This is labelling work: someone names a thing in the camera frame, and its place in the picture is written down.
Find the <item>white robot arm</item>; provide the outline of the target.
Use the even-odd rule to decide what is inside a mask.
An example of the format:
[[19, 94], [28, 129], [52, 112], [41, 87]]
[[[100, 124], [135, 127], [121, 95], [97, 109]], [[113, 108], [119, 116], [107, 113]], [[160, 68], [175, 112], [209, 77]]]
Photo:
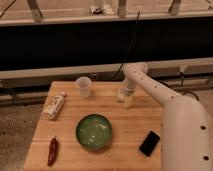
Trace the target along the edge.
[[162, 107], [161, 171], [213, 171], [208, 112], [196, 99], [182, 95], [147, 75], [146, 63], [124, 65], [120, 92], [139, 86]]

